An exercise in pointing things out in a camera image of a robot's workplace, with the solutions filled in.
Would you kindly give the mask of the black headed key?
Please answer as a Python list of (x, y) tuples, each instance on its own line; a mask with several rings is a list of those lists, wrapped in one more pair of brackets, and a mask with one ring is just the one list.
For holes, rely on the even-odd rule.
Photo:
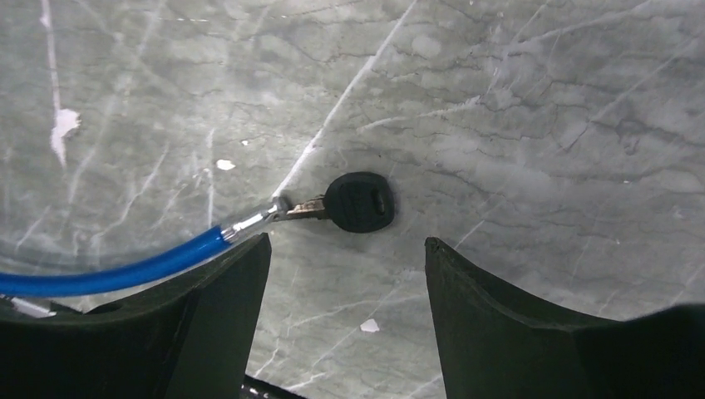
[(296, 204), (275, 219), (328, 219), (346, 232), (367, 234), (386, 228), (395, 216), (396, 202), (387, 178), (357, 171), (339, 176), (323, 195)]

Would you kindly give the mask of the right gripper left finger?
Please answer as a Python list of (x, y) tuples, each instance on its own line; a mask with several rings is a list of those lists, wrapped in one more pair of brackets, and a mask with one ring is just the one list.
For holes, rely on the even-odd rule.
[(95, 308), (33, 318), (1, 303), (4, 398), (237, 398), (271, 243)]

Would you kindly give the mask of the blue cable lock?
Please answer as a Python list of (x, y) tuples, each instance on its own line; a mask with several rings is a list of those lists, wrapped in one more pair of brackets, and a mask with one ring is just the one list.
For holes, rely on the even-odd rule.
[(140, 286), (184, 272), (242, 244), (283, 218), (292, 205), (273, 197), (255, 211), (232, 217), (193, 239), (148, 259), (100, 272), (37, 275), (1, 274), (1, 294), (11, 297), (60, 298), (109, 293)]

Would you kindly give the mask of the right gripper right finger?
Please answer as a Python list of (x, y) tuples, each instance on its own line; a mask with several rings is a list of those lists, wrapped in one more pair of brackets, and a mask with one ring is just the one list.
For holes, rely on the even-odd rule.
[(448, 397), (703, 397), (701, 303), (610, 320), (528, 293), (440, 239), (425, 250)]

